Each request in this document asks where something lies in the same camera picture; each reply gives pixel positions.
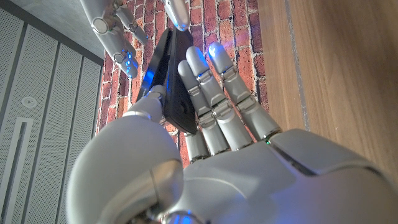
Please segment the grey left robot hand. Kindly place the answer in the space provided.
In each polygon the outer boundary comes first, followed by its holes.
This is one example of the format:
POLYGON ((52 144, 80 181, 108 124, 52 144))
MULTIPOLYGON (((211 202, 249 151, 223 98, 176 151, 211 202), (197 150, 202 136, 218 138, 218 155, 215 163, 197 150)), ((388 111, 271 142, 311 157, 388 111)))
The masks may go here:
POLYGON ((155 86, 82 150, 68 223, 396 223, 397 186, 357 153, 283 131, 250 94, 219 42, 191 46, 178 72, 200 129, 184 166, 160 125, 155 86))

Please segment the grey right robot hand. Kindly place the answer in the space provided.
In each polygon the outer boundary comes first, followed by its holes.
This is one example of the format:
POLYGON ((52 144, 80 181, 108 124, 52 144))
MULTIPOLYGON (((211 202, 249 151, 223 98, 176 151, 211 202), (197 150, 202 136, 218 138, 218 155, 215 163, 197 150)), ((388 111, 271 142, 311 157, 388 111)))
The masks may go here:
POLYGON ((114 63, 128 78, 137 76, 136 50, 124 37, 130 32, 141 43, 147 34, 138 25, 131 10, 121 0, 81 0, 93 32, 114 63))

